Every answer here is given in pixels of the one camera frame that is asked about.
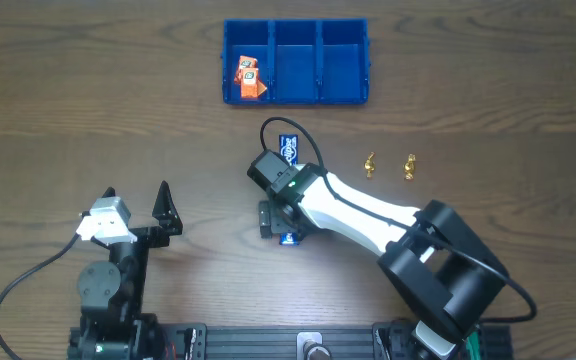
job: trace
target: candy logo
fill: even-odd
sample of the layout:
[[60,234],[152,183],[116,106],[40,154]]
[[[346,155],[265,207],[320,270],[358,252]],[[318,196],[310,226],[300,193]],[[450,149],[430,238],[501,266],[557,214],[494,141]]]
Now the candy logo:
[[291,164],[295,163],[297,159],[297,137],[286,138],[283,146],[279,150],[281,156]]

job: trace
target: wood grain surface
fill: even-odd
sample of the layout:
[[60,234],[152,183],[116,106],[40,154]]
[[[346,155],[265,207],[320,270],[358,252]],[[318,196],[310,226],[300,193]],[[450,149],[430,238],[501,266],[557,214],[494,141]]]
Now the wood grain surface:
[[[223,104],[223,20],[237,17],[368,18],[368,103]],[[576,1],[0,1],[0,292],[56,253],[107,186],[131,224],[152,222],[165,179],[185,229],[151,252],[144,311],[208,325],[411,316],[347,239],[260,239],[264,194],[245,172],[272,115],[306,126],[357,189],[453,205],[539,304],[512,327],[516,357],[576,357]],[[409,153],[418,170],[404,182]],[[9,295],[0,326],[20,356],[64,358],[79,272],[105,257],[80,242]],[[506,289],[488,314],[525,311]]]

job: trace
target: robotic arm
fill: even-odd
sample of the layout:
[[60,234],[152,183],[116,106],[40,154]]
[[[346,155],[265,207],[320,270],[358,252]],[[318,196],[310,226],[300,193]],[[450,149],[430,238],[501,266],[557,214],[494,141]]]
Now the robotic arm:
[[[427,236],[419,236],[419,232],[508,276],[479,237],[443,203],[433,200],[423,210],[389,204],[352,189],[318,165],[290,166],[270,150],[253,161],[248,176],[268,195],[267,205],[260,209],[268,207],[300,238],[317,229],[328,229],[379,256],[378,265],[420,319],[412,333],[416,356],[420,358],[451,357],[455,344],[475,330],[480,316],[505,285],[489,271],[455,254],[437,273],[425,266],[424,262],[440,247],[437,242],[428,241]],[[324,176],[335,195],[329,191]],[[392,226],[358,208],[393,219],[414,231]],[[275,220],[260,219],[262,235],[276,232],[272,227],[264,231],[264,225],[272,225]]]

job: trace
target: black cable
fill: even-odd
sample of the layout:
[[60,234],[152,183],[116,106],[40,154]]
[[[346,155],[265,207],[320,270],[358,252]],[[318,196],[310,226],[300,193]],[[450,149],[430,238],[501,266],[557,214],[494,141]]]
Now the black cable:
[[[46,267],[46,265],[50,264],[51,262],[59,259],[60,257],[62,257],[66,252],[68,252],[68,250],[70,250],[70,248],[72,248],[73,245],[75,245],[75,242],[77,241],[77,239],[79,238],[79,235],[75,234],[72,239],[70,240],[70,242],[68,244],[66,244],[66,246],[61,249],[60,252],[58,252],[57,254],[53,255],[51,258],[49,258],[48,260],[42,262],[39,265],[35,265],[32,269],[26,271],[25,273],[21,274],[18,278],[16,278],[15,280],[13,280],[13,282],[11,282],[8,286],[6,286],[6,288],[4,289],[4,291],[1,292],[0,294],[0,307],[1,307],[1,303],[4,301],[4,298],[6,297],[6,295],[8,295],[8,293],[15,288],[15,286],[19,285],[20,282],[24,281],[26,278],[28,278],[30,275],[36,273],[37,271],[43,269],[44,267]],[[13,360],[21,360],[21,358],[19,357],[19,355],[15,354],[14,351],[12,351],[12,349],[10,348],[10,346],[8,346],[8,344],[6,344],[6,341],[4,340],[4,338],[1,336],[0,333],[0,345],[1,348],[4,349],[4,351],[6,352],[6,354],[8,354],[8,356],[10,356],[11,359]]]
[[341,195],[337,194],[335,192],[335,190],[333,190],[332,186],[330,186],[330,183],[328,182],[328,176],[326,175],[326,173],[328,171],[326,170],[326,167],[324,166],[324,160],[321,156],[321,152],[319,151],[319,147],[317,146],[317,143],[312,138],[312,136],[310,136],[308,131],[303,126],[301,126],[299,123],[297,123],[296,121],[291,120],[291,119],[287,119],[287,118],[284,118],[281,116],[274,116],[274,117],[271,117],[271,118],[267,119],[266,121],[264,121],[264,123],[261,125],[261,130],[259,131],[259,139],[261,140],[261,147],[264,150],[267,149],[266,141],[264,139],[264,130],[266,129],[266,126],[273,121],[281,121],[281,122],[285,122],[285,123],[288,123],[288,124],[294,126],[299,131],[301,131],[302,134],[304,134],[306,139],[308,139],[308,141],[310,142],[310,145],[312,145],[312,148],[315,152],[315,156],[317,157],[317,161],[319,162],[319,167],[321,167],[322,170],[324,171],[324,176],[322,176],[322,177],[324,179],[324,183],[326,184],[326,188],[328,188],[328,191],[330,191],[330,194],[332,194],[332,196],[335,200],[341,201],[343,204],[348,205],[351,208],[353,208],[357,211],[360,211],[360,212],[362,212],[362,213],[364,213],[370,217],[381,220],[381,221],[387,223],[389,226],[396,226],[396,227],[399,227],[401,229],[404,229],[414,236],[421,237],[424,240],[430,242],[431,244],[438,246],[438,247],[441,247],[441,248],[444,248],[447,251],[449,251],[450,253],[455,254],[455,255],[469,261],[470,263],[487,270],[488,272],[493,274],[495,277],[497,277],[499,280],[503,281],[504,284],[510,286],[513,290],[515,290],[524,299],[524,301],[526,301],[526,304],[528,304],[528,307],[530,308],[530,312],[526,315],[513,316],[513,317],[481,318],[479,320],[479,322],[481,322],[481,323],[512,324],[512,323],[530,321],[530,320],[534,319],[535,316],[537,316],[537,304],[535,303],[535,301],[532,299],[532,297],[530,296],[528,291],[526,291],[526,289],[521,287],[521,285],[519,285],[517,282],[512,280],[509,276],[506,276],[506,275],[500,273],[499,271],[493,269],[489,265],[483,263],[482,261],[477,260],[474,257],[472,257],[472,256],[470,256],[470,255],[468,255],[468,254],[466,254],[460,250],[455,249],[454,247],[452,247],[452,245],[450,245],[449,243],[447,243],[441,239],[438,239],[438,238],[431,236],[430,234],[427,234],[421,230],[418,230],[418,229],[415,229],[411,226],[403,224],[397,220],[390,219],[388,217],[376,214],[376,213],[374,213],[368,209],[365,209],[365,208],[363,208],[363,207],[361,207],[355,203],[352,203],[352,202],[344,199],[343,197],[341,197]]

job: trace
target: blue tray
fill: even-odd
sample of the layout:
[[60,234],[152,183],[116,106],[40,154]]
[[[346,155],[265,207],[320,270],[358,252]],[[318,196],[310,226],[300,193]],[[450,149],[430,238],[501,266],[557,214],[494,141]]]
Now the blue tray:
[[[224,21],[224,102],[363,104],[370,90],[366,19],[230,19]],[[257,58],[268,90],[241,98],[234,83],[239,56]]]

